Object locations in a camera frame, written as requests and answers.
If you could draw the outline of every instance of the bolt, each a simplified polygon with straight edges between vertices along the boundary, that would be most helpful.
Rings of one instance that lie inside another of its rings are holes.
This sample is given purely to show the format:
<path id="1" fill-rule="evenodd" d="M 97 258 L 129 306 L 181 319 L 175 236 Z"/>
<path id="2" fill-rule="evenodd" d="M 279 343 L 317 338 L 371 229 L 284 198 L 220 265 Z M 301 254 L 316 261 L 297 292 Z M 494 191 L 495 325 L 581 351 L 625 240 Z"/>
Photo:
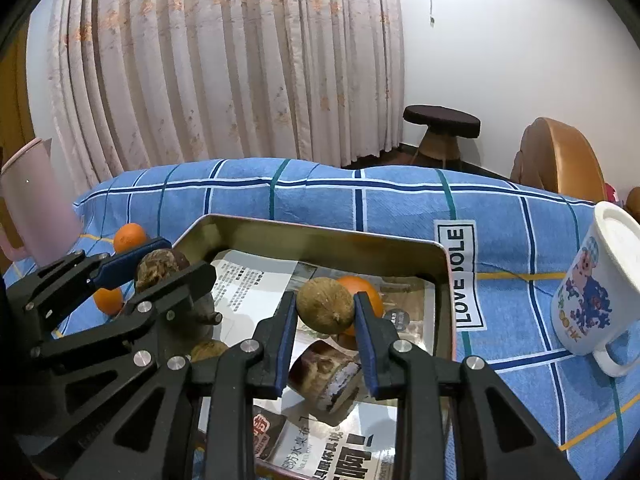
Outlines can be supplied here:
<path id="1" fill-rule="evenodd" d="M 181 355 L 174 355 L 166 362 L 169 370 L 181 370 L 182 368 L 184 368 L 185 364 L 187 364 L 187 361 Z"/>
<path id="2" fill-rule="evenodd" d="M 145 312 L 149 312 L 153 305 L 150 301 L 141 301 L 138 303 L 137 311 L 144 314 Z"/>
<path id="3" fill-rule="evenodd" d="M 407 353 L 413 347 L 414 346 L 409 341 L 407 341 L 405 339 L 398 339 L 398 340 L 394 341 L 394 349 L 397 352 L 400 352 L 402 354 Z"/>
<path id="4" fill-rule="evenodd" d="M 133 362 L 136 364 L 136 366 L 144 368 L 151 362 L 151 354 L 146 350 L 138 350 L 133 355 Z"/>
<path id="5" fill-rule="evenodd" d="M 255 339 L 245 339 L 240 343 L 240 349 L 248 354 L 255 352 L 258 348 L 260 348 L 260 343 Z"/>
<path id="6" fill-rule="evenodd" d="M 482 370 L 484 368 L 484 359 L 477 355 L 467 357 L 465 363 L 472 370 Z"/>

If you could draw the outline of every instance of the cartoon print on mug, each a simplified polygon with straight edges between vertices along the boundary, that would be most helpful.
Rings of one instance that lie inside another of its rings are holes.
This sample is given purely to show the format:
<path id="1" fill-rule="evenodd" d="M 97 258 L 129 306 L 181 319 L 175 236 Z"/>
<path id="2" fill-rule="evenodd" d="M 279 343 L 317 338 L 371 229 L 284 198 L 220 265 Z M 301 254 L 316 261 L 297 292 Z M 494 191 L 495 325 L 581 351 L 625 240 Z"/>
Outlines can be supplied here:
<path id="1" fill-rule="evenodd" d="M 572 269 L 571 277 L 567 278 L 564 285 L 568 300 L 578 298 L 580 307 L 572 310 L 570 317 L 584 335 L 594 326 L 604 328 L 610 325 L 609 313 L 612 310 L 609 306 L 609 293 L 592 276 L 597 265 L 598 244 L 594 237 L 590 237 L 582 248 L 578 263 Z"/>

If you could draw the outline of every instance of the brown leather chair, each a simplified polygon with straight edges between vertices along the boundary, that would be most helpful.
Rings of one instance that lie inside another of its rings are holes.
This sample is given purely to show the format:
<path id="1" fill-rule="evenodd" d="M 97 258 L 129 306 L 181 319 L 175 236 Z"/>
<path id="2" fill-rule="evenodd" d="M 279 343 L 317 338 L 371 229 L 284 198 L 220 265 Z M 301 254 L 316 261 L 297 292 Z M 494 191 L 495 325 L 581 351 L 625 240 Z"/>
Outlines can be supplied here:
<path id="1" fill-rule="evenodd" d="M 545 117 L 524 130 L 511 180 L 592 202 L 607 197 L 598 159 L 587 139 L 574 127 Z"/>

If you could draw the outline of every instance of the orange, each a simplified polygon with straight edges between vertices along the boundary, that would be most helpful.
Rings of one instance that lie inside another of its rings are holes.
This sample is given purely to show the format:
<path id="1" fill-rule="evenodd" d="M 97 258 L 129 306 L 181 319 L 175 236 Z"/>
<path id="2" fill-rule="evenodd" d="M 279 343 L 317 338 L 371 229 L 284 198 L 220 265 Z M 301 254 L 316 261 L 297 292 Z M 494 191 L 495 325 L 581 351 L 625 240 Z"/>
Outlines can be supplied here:
<path id="1" fill-rule="evenodd" d="M 113 248 L 123 253 L 146 242 L 146 233 L 138 224 L 124 224 L 113 237 Z"/>
<path id="2" fill-rule="evenodd" d="M 115 316 L 122 310 L 124 297 L 119 288 L 109 290 L 108 288 L 99 288 L 94 292 L 95 306 L 105 313 L 107 316 Z"/>
<path id="3" fill-rule="evenodd" d="M 380 295 L 377 290 L 371 285 L 367 280 L 361 278 L 360 276 L 343 276 L 338 278 L 337 281 L 345 286 L 345 288 L 351 293 L 351 295 L 356 294 L 357 292 L 366 292 L 369 297 L 369 303 L 371 303 L 371 307 L 373 308 L 373 313 L 377 317 L 382 317 L 385 313 L 385 307 L 382 305 L 382 300 L 380 299 Z M 356 335 L 356 330 L 353 325 L 351 325 L 347 330 L 343 333 L 350 336 Z"/>

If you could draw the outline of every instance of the white mug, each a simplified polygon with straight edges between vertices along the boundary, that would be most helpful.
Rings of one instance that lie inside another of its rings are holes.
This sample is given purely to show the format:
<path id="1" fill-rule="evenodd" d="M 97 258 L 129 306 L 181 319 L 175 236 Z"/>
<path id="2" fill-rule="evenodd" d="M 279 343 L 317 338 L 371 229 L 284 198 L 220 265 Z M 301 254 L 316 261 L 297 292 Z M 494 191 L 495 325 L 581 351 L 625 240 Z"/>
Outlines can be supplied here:
<path id="1" fill-rule="evenodd" d="M 596 204 L 551 316 L 564 347 L 576 355 L 593 353 L 611 377 L 625 375 L 640 360 L 620 365 L 605 346 L 640 319 L 640 225 L 617 205 Z"/>

